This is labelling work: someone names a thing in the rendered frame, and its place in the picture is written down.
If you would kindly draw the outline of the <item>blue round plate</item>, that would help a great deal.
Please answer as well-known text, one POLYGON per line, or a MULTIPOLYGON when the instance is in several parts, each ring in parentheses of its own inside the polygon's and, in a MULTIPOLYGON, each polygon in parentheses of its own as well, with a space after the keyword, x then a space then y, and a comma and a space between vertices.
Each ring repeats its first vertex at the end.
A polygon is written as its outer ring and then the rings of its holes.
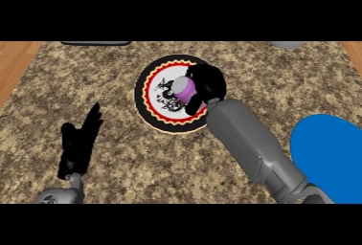
POLYGON ((290 153, 332 200, 362 204, 362 128, 335 115, 310 115, 295 125, 290 153))

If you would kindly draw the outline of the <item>dark flat tray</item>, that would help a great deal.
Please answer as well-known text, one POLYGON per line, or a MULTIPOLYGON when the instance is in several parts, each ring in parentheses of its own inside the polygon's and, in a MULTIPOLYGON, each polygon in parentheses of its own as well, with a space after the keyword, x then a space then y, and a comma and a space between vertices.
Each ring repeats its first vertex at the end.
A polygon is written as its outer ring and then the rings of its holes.
POLYGON ((126 46, 132 41, 61 41, 61 43, 75 46, 126 46))

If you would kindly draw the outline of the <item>grey round object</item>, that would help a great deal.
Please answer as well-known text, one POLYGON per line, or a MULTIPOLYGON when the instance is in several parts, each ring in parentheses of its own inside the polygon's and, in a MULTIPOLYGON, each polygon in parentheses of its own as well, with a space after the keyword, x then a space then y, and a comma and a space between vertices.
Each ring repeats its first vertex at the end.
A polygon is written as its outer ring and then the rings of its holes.
POLYGON ((271 44, 286 50, 298 49, 304 46, 304 41, 273 41, 271 44))

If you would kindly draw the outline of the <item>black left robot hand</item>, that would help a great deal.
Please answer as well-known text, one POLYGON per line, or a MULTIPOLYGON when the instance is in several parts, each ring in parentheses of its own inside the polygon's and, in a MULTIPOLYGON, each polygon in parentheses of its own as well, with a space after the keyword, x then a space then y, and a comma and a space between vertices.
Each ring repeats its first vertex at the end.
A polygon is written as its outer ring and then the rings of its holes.
POLYGON ((67 122, 61 126, 63 154, 58 169, 58 178, 66 180, 73 173, 86 174, 92 148, 104 123, 101 105, 95 103, 85 118, 83 127, 67 122))

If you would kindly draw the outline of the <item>black patterned round plate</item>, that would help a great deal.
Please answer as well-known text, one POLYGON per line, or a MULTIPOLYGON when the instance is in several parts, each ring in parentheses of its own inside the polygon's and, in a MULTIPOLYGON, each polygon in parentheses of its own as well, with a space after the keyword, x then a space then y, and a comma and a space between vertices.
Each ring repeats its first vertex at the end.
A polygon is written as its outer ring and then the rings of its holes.
POLYGON ((163 56, 148 65, 137 81, 138 113, 154 129, 171 134, 191 133, 208 124, 209 104, 203 103, 197 114, 190 116, 187 103, 172 91, 175 79, 185 76, 188 67, 197 64, 209 63, 197 56, 163 56))

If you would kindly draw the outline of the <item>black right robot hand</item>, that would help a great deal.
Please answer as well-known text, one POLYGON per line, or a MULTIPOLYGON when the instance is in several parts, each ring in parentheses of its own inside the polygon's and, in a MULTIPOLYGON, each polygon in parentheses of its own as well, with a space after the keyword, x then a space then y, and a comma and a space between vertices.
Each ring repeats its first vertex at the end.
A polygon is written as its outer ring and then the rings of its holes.
POLYGON ((197 93, 185 106, 187 114, 194 116, 203 103, 209 103, 214 99, 224 100, 227 96, 227 81, 219 68, 209 64, 190 66, 185 75, 196 84, 197 93))

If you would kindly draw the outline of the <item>purple can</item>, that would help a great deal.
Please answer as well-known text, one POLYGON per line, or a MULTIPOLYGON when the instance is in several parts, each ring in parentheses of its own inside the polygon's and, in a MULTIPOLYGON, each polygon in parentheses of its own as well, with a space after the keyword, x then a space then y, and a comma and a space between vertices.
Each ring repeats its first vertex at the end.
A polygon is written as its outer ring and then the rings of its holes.
POLYGON ((197 94, 194 80, 187 76, 177 78, 172 85, 172 91, 175 97, 184 103, 190 103, 193 96, 197 94))

